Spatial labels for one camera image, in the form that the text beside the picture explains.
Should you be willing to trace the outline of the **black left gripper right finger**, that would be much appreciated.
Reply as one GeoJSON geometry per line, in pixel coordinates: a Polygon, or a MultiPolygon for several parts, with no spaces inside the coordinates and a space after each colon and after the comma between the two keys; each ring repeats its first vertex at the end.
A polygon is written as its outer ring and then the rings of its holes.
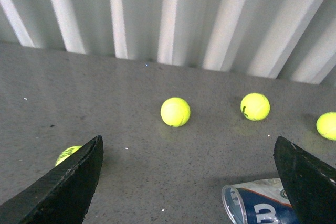
{"type": "Polygon", "coordinates": [[[335,168],[280,136],[276,168],[300,223],[335,223],[335,168]]]}

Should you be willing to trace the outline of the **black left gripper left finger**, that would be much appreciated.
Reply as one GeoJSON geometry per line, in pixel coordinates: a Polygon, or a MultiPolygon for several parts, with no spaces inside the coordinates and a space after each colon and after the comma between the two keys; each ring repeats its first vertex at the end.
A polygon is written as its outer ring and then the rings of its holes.
{"type": "Polygon", "coordinates": [[[1,204],[1,223],[83,223],[102,163],[103,139],[98,135],[1,204]]]}

